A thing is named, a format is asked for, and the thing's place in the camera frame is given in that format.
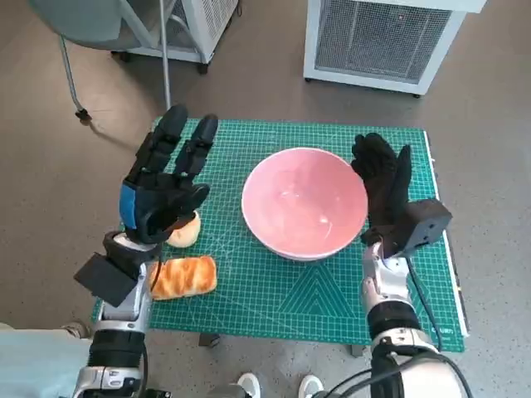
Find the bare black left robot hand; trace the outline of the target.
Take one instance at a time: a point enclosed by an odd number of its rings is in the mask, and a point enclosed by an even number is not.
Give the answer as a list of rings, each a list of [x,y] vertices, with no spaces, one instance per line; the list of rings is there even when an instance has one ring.
[[[127,236],[141,244],[160,244],[194,217],[207,199],[210,187],[194,183],[212,149],[218,117],[204,116],[191,137],[184,141],[172,172],[164,169],[181,140],[188,121],[182,104],[172,106],[149,132],[124,178],[119,196],[119,214]]]

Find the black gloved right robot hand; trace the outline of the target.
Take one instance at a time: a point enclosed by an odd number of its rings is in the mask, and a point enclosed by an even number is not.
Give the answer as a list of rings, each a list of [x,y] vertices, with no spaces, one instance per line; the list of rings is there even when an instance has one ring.
[[[377,133],[358,134],[352,146],[352,169],[362,178],[368,195],[368,219],[372,227],[396,223],[409,200],[412,149],[396,153]]]

